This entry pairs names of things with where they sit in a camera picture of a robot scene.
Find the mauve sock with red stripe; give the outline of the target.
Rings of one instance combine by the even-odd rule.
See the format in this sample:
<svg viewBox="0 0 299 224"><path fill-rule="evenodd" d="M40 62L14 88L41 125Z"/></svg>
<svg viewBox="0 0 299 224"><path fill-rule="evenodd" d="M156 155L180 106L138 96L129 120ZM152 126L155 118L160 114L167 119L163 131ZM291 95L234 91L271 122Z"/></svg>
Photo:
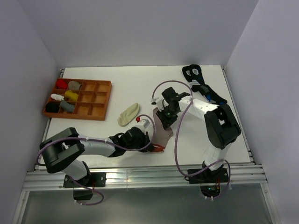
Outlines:
<svg viewBox="0 0 299 224"><path fill-rule="evenodd" d="M156 133L152 137L152 144L154 146L153 153L163 152L167 146L169 139L173 136L173 130L171 128L167 128L164 130L162 122L159 117L156 115L158 112L158 108L153 110L153 120L156 127Z"/></svg>

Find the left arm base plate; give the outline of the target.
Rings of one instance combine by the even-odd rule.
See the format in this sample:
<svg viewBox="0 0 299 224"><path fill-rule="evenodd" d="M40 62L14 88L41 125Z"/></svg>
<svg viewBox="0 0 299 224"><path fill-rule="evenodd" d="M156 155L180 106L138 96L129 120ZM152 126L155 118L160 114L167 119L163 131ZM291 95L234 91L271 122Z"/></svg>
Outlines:
<svg viewBox="0 0 299 224"><path fill-rule="evenodd" d="M76 184L68 175L64 177L64 188L78 188L82 186L85 187L105 187L106 184L106 173L105 172L92 172L90 175L87 175L86 177L77 180L79 183Z"/></svg>

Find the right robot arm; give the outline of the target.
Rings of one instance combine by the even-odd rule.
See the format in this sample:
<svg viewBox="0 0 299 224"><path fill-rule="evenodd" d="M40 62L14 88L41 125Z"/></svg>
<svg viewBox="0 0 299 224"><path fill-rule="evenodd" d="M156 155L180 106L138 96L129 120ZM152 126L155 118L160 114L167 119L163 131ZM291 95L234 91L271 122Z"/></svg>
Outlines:
<svg viewBox="0 0 299 224"><path fill-rule="evenodd" d="M180 172L178 163L178 135L184 116L189 113L206 125L206 133L210 142L208 155L202 164L202 176L207 182L212 182L218 177L218 170L223 168L228 149L241 135L241 129L236 118L227 104L214 105L202 100L195 99L193 94L183 92L178 94L172 87L162 92L161 98L152 95L151 104L158 108L157 116L162 122L163 128L167 129L177 120L181 112L181 118L174 143L174 158Z"/></svg>

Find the cream ankle sock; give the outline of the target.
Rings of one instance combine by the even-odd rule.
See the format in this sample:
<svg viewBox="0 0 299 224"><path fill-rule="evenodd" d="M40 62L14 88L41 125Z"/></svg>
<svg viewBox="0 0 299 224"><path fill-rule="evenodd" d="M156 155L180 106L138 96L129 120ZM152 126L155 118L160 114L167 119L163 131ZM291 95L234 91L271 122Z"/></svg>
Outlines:
<svg viewBox="0 0 299 224"><path fill-rule="evenodd" d="M128 125L139 113L139 104L134 103L125 111L123 111L117 119L118 125L125 127Z"/></svg>

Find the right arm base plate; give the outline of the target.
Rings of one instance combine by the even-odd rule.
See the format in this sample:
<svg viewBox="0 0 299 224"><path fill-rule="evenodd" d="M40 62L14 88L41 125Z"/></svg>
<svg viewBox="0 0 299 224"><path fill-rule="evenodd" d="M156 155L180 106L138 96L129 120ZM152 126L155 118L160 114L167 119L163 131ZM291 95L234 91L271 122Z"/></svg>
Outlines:
<svg viewBox="0 0 299 224"><path fill-rule="evenodd" d="M187 177L190 184L225 183L228 182L228 171L221 167L215 171L206 170L192 177Z"/></svg>

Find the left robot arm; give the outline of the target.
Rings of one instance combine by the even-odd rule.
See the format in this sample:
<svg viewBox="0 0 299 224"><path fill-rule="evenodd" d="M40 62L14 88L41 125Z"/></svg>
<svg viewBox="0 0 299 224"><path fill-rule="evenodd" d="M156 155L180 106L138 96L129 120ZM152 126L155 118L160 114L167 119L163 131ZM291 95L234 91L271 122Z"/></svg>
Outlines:
<svg viewBox="0 0 299 224"><path fill-rule="evenodd" d="M127 151L154 151L148 133L137 127L105 139L89 139L79 135L74 127L70 127L43 141L39 148L48 173L63 172L79 186L86 186L91 180L87 164L78 160L80 155L115 158Z"/></svg>

